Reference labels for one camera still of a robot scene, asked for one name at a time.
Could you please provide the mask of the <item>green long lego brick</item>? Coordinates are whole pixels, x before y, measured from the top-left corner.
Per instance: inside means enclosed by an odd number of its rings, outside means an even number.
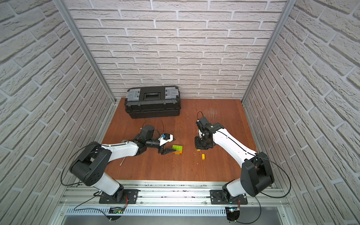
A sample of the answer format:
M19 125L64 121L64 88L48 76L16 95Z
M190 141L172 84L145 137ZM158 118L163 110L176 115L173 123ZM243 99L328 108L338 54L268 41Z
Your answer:
M182 152L183 146L181 145L173 145L172 148L176 150L177 152Z

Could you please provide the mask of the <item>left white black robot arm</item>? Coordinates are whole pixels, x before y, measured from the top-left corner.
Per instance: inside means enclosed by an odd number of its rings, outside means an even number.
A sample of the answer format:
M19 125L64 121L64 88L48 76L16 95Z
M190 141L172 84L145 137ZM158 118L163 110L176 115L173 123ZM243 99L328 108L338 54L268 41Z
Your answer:
M148 148L158 150L161 155L175 152L164 148L167 143L175 140L172 134L164 133L154 138L155 128L146 125L134 139L117 144L100 144L91 142L72 162L69 171L86 186L95 187L120 203L125 194L122 184L105 173L109 162L126 157L138 156Z

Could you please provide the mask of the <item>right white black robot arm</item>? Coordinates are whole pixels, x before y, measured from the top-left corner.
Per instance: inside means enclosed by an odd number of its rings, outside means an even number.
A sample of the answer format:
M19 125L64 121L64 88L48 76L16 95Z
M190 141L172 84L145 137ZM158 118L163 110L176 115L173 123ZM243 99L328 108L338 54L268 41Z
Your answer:
M248 194L255 197L274 182L269 157L261 152L248 148L234 138L219 123L211 124L206 117L197 120L198 136L195 146L199 150L212 149L215 145L222 147L241 167L239 179L230 181L222 187L223 199L230 203L234 198Z

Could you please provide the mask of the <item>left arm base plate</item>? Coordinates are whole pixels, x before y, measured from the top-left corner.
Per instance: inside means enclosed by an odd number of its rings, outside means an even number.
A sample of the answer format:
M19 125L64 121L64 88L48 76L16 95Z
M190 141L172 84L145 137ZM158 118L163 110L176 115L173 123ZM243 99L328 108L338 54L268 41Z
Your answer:
M138 189L122 189L117 191L114 195L108 195L105 192L101 193L100 204L135 204L137 201Z

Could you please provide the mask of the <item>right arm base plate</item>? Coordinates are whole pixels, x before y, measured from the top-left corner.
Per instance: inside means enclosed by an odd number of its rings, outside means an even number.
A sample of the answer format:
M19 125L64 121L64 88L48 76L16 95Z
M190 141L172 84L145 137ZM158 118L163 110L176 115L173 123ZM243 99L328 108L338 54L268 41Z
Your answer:
M224 190L210 190L210 200L212 205L230 204L230 205L247 205L248 200L246 194L231 196Z

